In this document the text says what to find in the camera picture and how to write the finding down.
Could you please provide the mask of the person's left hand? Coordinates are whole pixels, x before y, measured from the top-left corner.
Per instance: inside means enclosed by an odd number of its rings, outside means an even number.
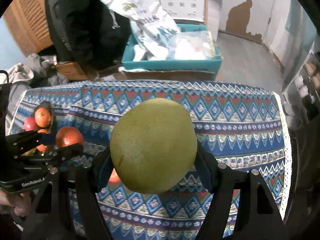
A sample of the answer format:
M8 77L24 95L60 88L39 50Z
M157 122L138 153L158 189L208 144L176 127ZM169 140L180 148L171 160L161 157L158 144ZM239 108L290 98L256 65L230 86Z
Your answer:
M1 190L1 212L13 209L15 215L25 217L31 210L31 197L29 192L9 194Z

